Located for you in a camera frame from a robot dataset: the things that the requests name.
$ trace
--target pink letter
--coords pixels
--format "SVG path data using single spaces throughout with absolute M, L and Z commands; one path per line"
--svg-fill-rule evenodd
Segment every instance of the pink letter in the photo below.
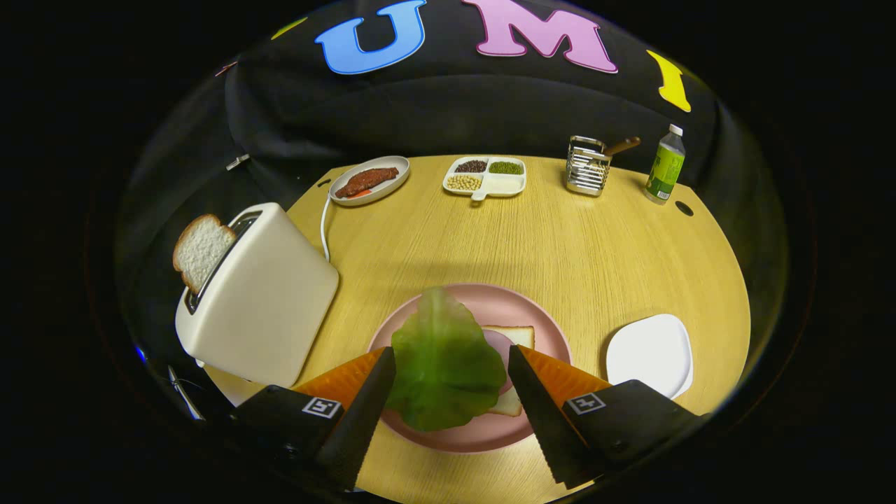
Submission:
M 476 49 L 487 56 L 522 56 L 526 47 L 513 39 L 514 27 L 544 57 L 551 57 L 560 47 L 564 37 L 569 39 L 570 49 L 564 57 L 577 65 L 600 70 L 608 74 L 618 72 L 609 60 L 607 50 L 598 36 L 597 23 L 567 11 L 554 11 L 541 21 L 535 14 L 511 0 L 461 0 L 474 4 L 482 15 L 486 29 L 486 41 Z

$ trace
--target toast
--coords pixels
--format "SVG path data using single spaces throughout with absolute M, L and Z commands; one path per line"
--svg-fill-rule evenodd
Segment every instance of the toast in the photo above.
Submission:
M 193 294 L 198 294 L 215 266 L 237 239 L 237 234 L 211 213 L 193 219 L 174 246 L 175 271 Z
M 482 326 L 482 328 L 507 336 L 507 339 L 513 342 L 513 344 L 526 346 L 533 350 L 535 349 L 535 328 L 532 326 Z M 507 392 L 499 395 L 498 402 L 486 413 L 520 416 L 520 414 L 522 414 L 522 402 L 520 401 L 520 396 L 516 393 L 516 387 L 510 387 Z

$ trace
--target letter u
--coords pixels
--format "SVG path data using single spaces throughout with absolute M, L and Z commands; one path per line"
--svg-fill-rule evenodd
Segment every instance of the letter u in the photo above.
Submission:
M 321 33 L 314 42 L 323 46 L 323 58 L 337 74 L 363 74 L 393 65 L 414 54 L 423 45 L 425 33 L 418 8 L 426 0 L 409 0 L 389 5 L 376 12 L 392 19 L 395 41 L 376 51 L 363 51 L 358 45 L 356 27 L 364 18 L 337 24 Z

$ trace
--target yellow letter decoration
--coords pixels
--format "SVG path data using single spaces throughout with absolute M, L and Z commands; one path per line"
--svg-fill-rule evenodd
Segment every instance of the yellow letter decoration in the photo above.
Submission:
M 685 96 L 685 86 L 681 82 L 681 70 L 678 70 L 678 67 L 672 65 L 665 57 L 651 50 L 648 50 L 647 54 L 657 60 L 659 72 L 663 76 L 663 85 L 659 87 L 659 96 L 683 111 L 690 112 L 691 104 L 687 102 Z
M 278 38 L 280 35 L 286 33 L 287 31 L 290 31 L 293 28 L 296 28 L 299 24 L 301 24 L 302 21 L 304 21 L 306 19 L 308 19 L 308 18 L 304 17 L 298 21 L 291 22 L 290 24 L 284 26 L 283 28 L 280 28 L 280 30 L 278 30 L 277 33 L 274 33 L 274 36 L 271 37 L 271 40 L 274 40 L 274 39 Z

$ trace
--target pink plate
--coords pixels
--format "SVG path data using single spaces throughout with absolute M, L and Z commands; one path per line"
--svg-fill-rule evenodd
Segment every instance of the pink plate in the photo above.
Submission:
M 535 301 L 517 292 L 487 283 L 453 283 L 444 288 L 472 312 L 481 326 L 533 326 L 535 350 L 572 363 L 569 343 L 560 327 Z M 392 333 L 417 312 L 417 296 L 396 309 L 377 329 L 368 351 L 392 344 Z M 403 438 L 421 446 L 453 453 L 481 453 L 526 439 L 532 426 L 524 411 L 511 417 L 486 413 L 467 425 L 420 432 L 405 425 L 393 410 L 383 410 L 383 422 Z

